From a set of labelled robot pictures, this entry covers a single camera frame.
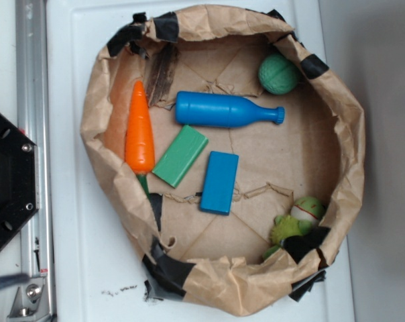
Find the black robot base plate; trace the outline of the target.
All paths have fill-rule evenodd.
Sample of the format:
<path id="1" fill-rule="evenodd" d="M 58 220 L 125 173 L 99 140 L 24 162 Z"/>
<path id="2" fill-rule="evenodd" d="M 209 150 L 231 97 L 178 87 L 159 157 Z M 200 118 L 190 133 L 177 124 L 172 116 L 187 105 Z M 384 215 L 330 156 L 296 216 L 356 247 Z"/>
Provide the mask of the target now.
<path id="1" fill-rule="evenodd" d="M 0 252 L 37 210 L 36 145 L 0 113 Z"/>

